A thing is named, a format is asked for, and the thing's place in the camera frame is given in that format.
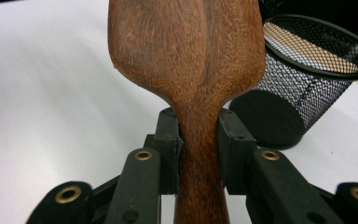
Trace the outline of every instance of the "white table surface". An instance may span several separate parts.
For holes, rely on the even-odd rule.
[[[107,51],[107,0],[0,4],[0,223],[24,223],[70,180],[94,188],[119,175],[168,105],[116,71]],[[358,182],[358,84],[296,147],[284,151],[310,183]],[[231,222],[250,223],[227,196]],[[162,223],[172,223],[164,196]]]

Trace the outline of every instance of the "clamp jaw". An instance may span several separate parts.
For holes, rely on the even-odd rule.
[[[222,182],[228,194],[247,196],[252,223],[358,223],[358,183],[342,183],[331,194],[308,183],[281,152],[257,148],[234,112],[222,109],[217,125]],[[27,223],[160,223],[160,195],[179,187],[182,145],[173,111],[162,110],[155,134],[129,154],[121,175],[96,189],[59,185]]]

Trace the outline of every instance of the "pen holder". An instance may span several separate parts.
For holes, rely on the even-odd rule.
[[[358,80],[358,37],[326,21],[281,15],[264,22],[266,73],[234,99],[234,111],[260,147],[285,149]]]

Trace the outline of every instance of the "carved wood piece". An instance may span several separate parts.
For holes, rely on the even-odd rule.
[[[178,118],[185,149],[174,222],[229,223],[216,122],[264,74],[257,0],[110,0],[108,45],[115,68]]]

